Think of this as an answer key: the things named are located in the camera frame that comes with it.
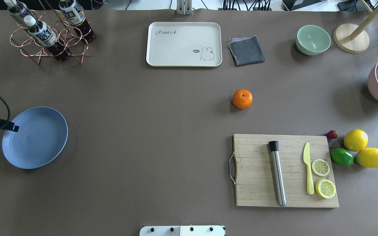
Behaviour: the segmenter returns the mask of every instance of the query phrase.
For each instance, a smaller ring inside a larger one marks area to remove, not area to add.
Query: round wooden base
[[[358,28],[358,25],[355,24],[342,24],[336,27],[333,32],[333,40],[344,51],[350,53],[364,52],[370,44],[370,39],[368,33],[363,30],[355,39],[351,40],[349,36],[356,28]]]

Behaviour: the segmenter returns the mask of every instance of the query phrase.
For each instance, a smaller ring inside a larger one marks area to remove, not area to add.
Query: white bottle cap
[[[24,22],[26,23],[26,25],[30,27],[36,24],[36,19],[31,15],[26,15],[26,17],[24,18]]]
[[[4,2],[9,7],[13,7],[13,6],[17,5],[17,1],[16,0],[4,0]]]

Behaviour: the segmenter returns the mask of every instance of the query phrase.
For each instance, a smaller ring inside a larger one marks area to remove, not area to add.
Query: strawberry
[[[326,137],[336,139],[338,137],[338,132],[336,132],[336,130],[331,130],[326,134]]]

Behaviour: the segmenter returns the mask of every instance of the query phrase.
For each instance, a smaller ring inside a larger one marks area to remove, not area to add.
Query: mint green bowl
[[[318,55],[329,48],[330,36],[321,27],[306,25],[298,30],[296,45],[306,55]]]

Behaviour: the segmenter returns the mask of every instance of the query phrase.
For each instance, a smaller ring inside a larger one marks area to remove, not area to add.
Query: black muddler tip
[[[269,142],[270,151],[278,151],[278,141]]]

